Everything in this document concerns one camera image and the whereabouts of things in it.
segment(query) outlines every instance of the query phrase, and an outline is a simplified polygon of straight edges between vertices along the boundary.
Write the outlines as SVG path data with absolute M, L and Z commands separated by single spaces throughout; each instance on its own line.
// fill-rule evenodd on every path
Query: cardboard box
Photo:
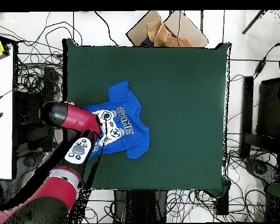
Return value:
M 132 27 L 126 36 L 134 46 L 140 46 L 144 40 L 148 38 L 147 24 L 161 20 L 159 14 L 155 10 L 150 10 L 139 22 Z M 205 47 L 208 44 L 208 39 L 203 33 L 180 11 L 174 11 L 165 21 L 166 28 L 174 37 L 185 38 L 190 41 L 195 47 Z
M 175 10 L 164 21 L 164 24 L 175 37 L 178 34 L 179 38 L 187 39 L 194 47 L 205 47 L 208 44 L 205 35 L 179 10 Z
M 144 40 L 148 38 L 147 23 L 161 20 L 159 14 L 155 10 L 150 10 L 143 16 L 134 27 L 132 27 L 126 36 L 135 46 L 140 46 Z

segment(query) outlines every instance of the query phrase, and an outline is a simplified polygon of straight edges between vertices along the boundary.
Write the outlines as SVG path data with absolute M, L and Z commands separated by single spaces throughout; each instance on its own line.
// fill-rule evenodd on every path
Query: black cable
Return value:
M 109 25 L 108 25 L 108 23 L 95 11 L 95 14 L 107 25 L 107 28 L 108 28 L 108 34 L 109 34 L 109 38 L 110 38 L 110 40 L 112 40 L 113 42 L 114 42 L 114 44 L 116 45 L 116 46 L 118 46 L 118 44 L 111 38 L 111 36 L 110 36 L 110 28 L 109 28 Z
M 179 30 L 179 31 L 177 32 L 177 42 L 178 42 L 178 44 L 179 44 L 178 47 L 180 48 L 180 43 L 179 43 L 179 38 L 178 38 L 178 37 L 179 37 L 179 33 L 180 33 L 180 19 L 179 19 L 178 23 L 179 23 L 179 24 L 178 24 L 178 30 Z
M 223 12 L 223 34 L 222 34 L 222 43 L 224 43 L 224 29 L 225 29 L 225 10 Z

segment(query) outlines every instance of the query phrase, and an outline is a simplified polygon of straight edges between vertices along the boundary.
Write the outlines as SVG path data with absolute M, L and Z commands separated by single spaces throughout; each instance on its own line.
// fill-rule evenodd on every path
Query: white floor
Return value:
M 204 22 L 203 22 L 203 32 L 209 40 L 208 48 L 214 48 L 218 43 L 230 42 L 232 43 L 232 52 L 231 52 L 231 62 L 230 62 L 230 78 L 233 78 L 235 75 L 241 74 L 245 76 L 250 76 L 254 74 L 254 70 L 258 64 L 258 61 L 261 60 L 268 50 L 275 45 L 277 42 L 280 42 L 280 10 L 279 11 L 268 11 L 261 19 L 258 19 L 252 28 L 245 34 L 242 34 L 244 28 L 250 23 L 250 21 L 255 17 L 259 10 L 227 10 L 225 11 L 224 19 L 224 10 L 206 10 L 204 11 Z M 113 40 L 116 41 L 118 45 L 122 46 L 132 46 L 130 41 L 126 37 L 126 32 L 136 24 L 136 22 L 143 17 L 147 10 L 141 10 L 136 12 L 101 12 L 101 16 L 106 20 L 110 27 L 110 34 Z M 168 15 L 168 10 L 158 11 L 162 20 L 165 20 Z M 201 13 L 197 10 L 186 10 L 186 16 L 192 20 L 192 22 L 200 28 Z M 43 31 L 46 25 L 52 25 L 54 23 L 60 23 L 58 25 L 47 28 L 47 30 L 40 36 L 39 43 L 46 44 L 45 34 L 53 30 L 56 27 L 60 27 L 58 30 L 53 31 L 47 35 L 47 41 L 52 48 L 51 51 L 48 47 L 37 44 L 36 48 L 33 50 L 34 53 L 51 53 L 51 52 L 62 52 L 61 39 L 73 37 L 78 44 L 83 45 L 94 45 L 94 46 L 107 46 L 113 45 L 113 42 L 109 39 L 108 30 L 106 24 L 95 15 L 94 12 L 30 12 L 30 13 L 1 13 L 0 14 L 0 33 L 1 34 L 11 34 L 15 35 L 16 33 L 20 38 L 26 39 L 29 41 L 34 41 Z M 74 28 L 80 32 L 82 39 L 77 31 L 73 31 L 73 19 L 74 19 Z M 20 53 L 30 53 L 32 51 L 31 47 L 27 47 L 24 44 L 19 45 Z M 27 54 L 20 55 L 20 58 L 26 58 Z M 267 62 L 263 72 L 255 80 L 254 88 L 254 104 L 258 103 L 258 87 L 261 81 L 271 78 L 276 78 L 280 76 L 279 64 L 280 60 L 280 46 L 274 48 L 268 55 Z M 229 111 L 228 119 L 240 113 L 241 109 L 241 93 L 242 93 L 242 83 L 243 80 L 236 80 L 230 83 L 230 98 L 229 98 Z M 257 107 L 253 111 L 254 122 L 253 122 L 253 131 L 256 127 L 257 119 Z M 240 132 L 240 115 L 232 119 L 228 124 L 228 132 L 239 133 Z M 56 138 L 58 140 L 62 139 L 61 133 L 56 133 Z M 235 141 L 239 141 L 239 135 L 229 135 L 228 138 Z M 230 146 L 237 146 L 238 143 L 234 141 L 228 142 Z M 260 181 L 252 176 L 250 176 L 244 168 L 238 166 L 236 169 L 229 169 L 229 177 L 239 185 L 242 189 L 244 195 L 248 190 L 259 189 L 263 190 L 263 187 Z M 230 207 L 229 211 L 241 210 L 243 209 L 243 199 L 232 200 L 241 196 L 240 188 L 236 184 L 231 186 L 229 196 L 230 196 Z M 188 191 L 178 191 L 177 194 L 185 195 L 179 199 L 174 199 L 173 201 L 188 202 L 187 194 Z M 108 212 L 109 209 L 107 206 L 110 206 L 112 201 L 113 192 L 104 191 L 104 190 L 94 190 L 91 196 L 91 200 L 103 200 L 102 202 L 91 201 L 89 202 L 89 209 L 86 211 L 88 218 L 92 218 L 89 222 L 96 222 L 97 218 L 101 219 L 106 215 L 104 208 Z M 262 194 L 259 192 L 251 192 L 247 196 L 247 199 L 251 204 L 261 204 L 263 205 L 265 199 Z M 255 210 L 257 221 L 262 221 L 263 216 L 261 213 L 262 210 Z M 180 222 L 184 219 L 184 222 L 213 222 L 214 218 L 211 215 L 211 210 L 205 209 L 205 207 L 186 204 L 180 213 L 169 212 L 167 214 L 168 222 Z M 227 216 L 227 221 L 235 219 L 237 221 L 245 221 L 245 214 L 231 214 L 232 216 Z M 225 221 L 221 216 L 218 217 L 221 221 Z M 105 217 L 100 222 L 112 222 L 112 219 L 108 216 Z

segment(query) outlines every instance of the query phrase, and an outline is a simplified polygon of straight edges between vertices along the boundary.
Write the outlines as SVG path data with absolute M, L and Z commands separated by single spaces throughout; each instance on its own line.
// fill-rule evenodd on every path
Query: floor tile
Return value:
M 231 58 L 261 60 L 269 49 L 280 42 L 280 10 L 267 12 L 246 34 L 242 34 L 258 11 L 227 10 L 225 12 L 224 42 L 232 43 Z M 280 60 L 280 47 L 274 48 L 267 59 Z
M 208 38 L 206 48 L 215 48 L 222 42 L 223 10 L 204 10 L 203 33 Z
M 4 12 L 0 15 L 0 23 L 2 26 L 2 34 L 5 37 L 9 37 L 14 40 L 28 40 L 35 41 L 44 28 L 53 23 L 58 22 L 68 22 L 72 25 L 72 12 Z M 72 28 L 69 27 L 65 23 L 61 23 L 59 25 L 48 27 L 45 29 L 44 33 L 40 36 L 39 43 L 41 44 L 33 44 L 31 46 L 27 46 L 23 43 L 19 44 L 19 52 L 20 53 L 49 53 L 47 42 L 46 42 L 46 34 L 49 45 L 56 47 L 58 49 L 52 48 L 52 52 L 60 51 L 62 52 L 62 39 L 71 37 L 68 31 L 65 28 L 59 28 L 59 30 L 49 33 L 54 28 L 65 26 L 68 27 L 69 31 L 72 34 Z M 17 39 L 7 34 L 17 35 Z
M 101 11 L 98 14 L 108 23 L 111 38 L 119 46 L 132 46 L 125 35 L 145 14 L 139 11 Z M 75 12 L 75 28 L 81 33 L 83 45 L 114 46 L 107 25 L 94 12 Z

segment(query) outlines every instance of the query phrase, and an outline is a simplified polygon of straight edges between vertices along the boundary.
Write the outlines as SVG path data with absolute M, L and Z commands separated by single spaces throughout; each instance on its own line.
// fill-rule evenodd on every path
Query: t-shirt sleeve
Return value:
M 108 98 L 110 102 L 117 102 L 133 95 L 128 87 L 128 81 L 124 80 L 120 83 L 108 87 Z
M 127 158 L 137 160 L 149 149 L 149 144 L 139 144 L 127 149 Z

